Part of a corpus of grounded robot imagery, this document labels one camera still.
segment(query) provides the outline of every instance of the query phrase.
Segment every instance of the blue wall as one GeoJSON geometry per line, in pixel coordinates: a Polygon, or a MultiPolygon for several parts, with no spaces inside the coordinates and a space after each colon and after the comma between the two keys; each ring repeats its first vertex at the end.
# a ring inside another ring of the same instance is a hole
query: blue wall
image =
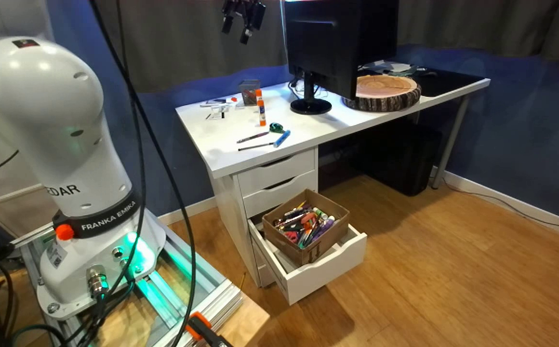
{"type": "Polygon", "coordinates": [[[468,109],[449,169],[559,214],[559,61],[428,48],[403,48],[399,57],[491,77],[468,109]]]}
{"type": "MultiPolygon", "coordinates": [[[[135,127],[129,111],[129,98],[125,82],[110,55],[110,50],[100,34],[98,23],[87,1],[48,1],[54,38],[73,54],[83,57],[98,75],[104,86],[104,111],[108,117],[112,140],[123,160],[123,165],[135,187],[141,187],[139,158],[135,142],[135,127]]],[[[252,67],[233,75],[210,77],[179,84],[171,90],[142,92],[139,94],[150,117],[162,150],[169,161],[173,175],[181,187],[185,204],[212,196],[204,163],[193,148],[189,134],[177,119],[173,107],[196,100],[231,94],[237,90],[239,80],[258,79],[262,84],[285,80],[285,67],[252,67]]],[[[177,200],[169,190],[169,181],[160,165],[148,136],[144,142],[146,160],[146,188],[148,208],[154,214],[164,214],[177,208],[177,200]]]]}

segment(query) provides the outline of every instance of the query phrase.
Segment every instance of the baseboard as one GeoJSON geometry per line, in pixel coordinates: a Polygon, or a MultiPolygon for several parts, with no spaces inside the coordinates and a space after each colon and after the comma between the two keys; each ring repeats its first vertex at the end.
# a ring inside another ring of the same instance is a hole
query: baseboard
{"type": "MultiPolygon", "coordinates": [[[[202,212],[206,212],[210,208],[216,208],[216,198],[214,196],[185,206],[189,215],[202,214],[202,212]]],[[[166,225],[181,221],[181,219],[183,219],[181,208],[160,215],[160,221],[166,223],[166,225]]]]}
{"type": "Polygon", "coordinates": [[[497,206],[503,206],[507,210],[511,210],[511,208],[505,206],[503,202],[511,204],[513,208],[516,208],[516,210],[520,210],[520,212],[524,212],[524,214],[528,214],[532,217],[538,217],[538,219],[543,219],[543,221],[549,221],[549,223],[559,223],[559,215],[557,214],[551,214],[551,212],[547,212],[543,208],[538,208],[534,204],[528,204],[524,200],[518,200],[518,198],[515,198],[511,194],[505,194],[501,190],[489,188],[489,187],[480,185],[476,181],[470,181],[466,177],[455,175],[453,171],[445,171],[445,181],[447,181],[449,187],[453,187],[457,190],[478,192],[478,194],[493,196],[493,198],[486,198],[486,196],[482,196],[482,198],[484,200],[489,200],[489,202],[497,204],[497,206]]]}

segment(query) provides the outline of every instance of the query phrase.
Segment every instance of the monitor stand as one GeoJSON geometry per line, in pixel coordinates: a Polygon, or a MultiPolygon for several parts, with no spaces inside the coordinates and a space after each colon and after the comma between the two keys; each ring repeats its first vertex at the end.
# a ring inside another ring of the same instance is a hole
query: monitor stand
{"type": "Polygon", "coordinates": [[[291,109],[295,113],[306,115],[328,113],[331,109],[331,102],[314,96],[316,90],[312,73],[304,73],[302,82],[304,82],[304,98],[293,100],[291,109]]]}

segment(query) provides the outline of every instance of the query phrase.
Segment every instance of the desk drawer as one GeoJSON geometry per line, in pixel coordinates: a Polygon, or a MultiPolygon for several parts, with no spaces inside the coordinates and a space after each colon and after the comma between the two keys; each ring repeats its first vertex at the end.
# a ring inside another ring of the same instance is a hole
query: desk drawer
{"type": "Polygon", "coordinates": [[[262,254],[266,266],[272,269],[277,287],[293,304],[310,294],[318,287],[324,287],[331,279],[349,271],[364,258],[366,235],[349,225],[349,233],[341,237],[326,254],[316,262],[295,267],[295,264],[283,256],[272,242],[262,239],[256,225],[248,221],[254,248],[262,254]]]}
{"type": "Polygon", "coordinates": [[[299,194],[304,188],[318,188],[318,171],[304,171],[297,177],[291,177],[289,181],[283,181],[279,185],[260,188],[256,192],[243,196],[243,210],[245,217],[258,215],[277,204],[287,202],[295,194],[299,194]]]}
{"type": "Polygon", "coordinates": [[[293,156],[264,163],[235,175],[241,196],[272,187],[279,181],[291,179],[302,171],[318,167],[318,150],[310,148],[293,156]]]}

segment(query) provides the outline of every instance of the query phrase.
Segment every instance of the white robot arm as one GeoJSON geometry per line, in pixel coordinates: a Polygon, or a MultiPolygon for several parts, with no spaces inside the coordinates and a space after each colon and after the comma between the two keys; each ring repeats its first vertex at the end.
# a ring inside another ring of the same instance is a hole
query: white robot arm
{"type": "MultiPolygon", "coordinates": [[[[40,306],[81,312],[121,271],[141,206],[112,146],[92,69],[65,48],[29,36],[0,38],[0,127],[60,208],[56,241],[40,258],[40,306]]],[[[137,275],[150,271],[164,229],[144,212],[137,275]]]]}

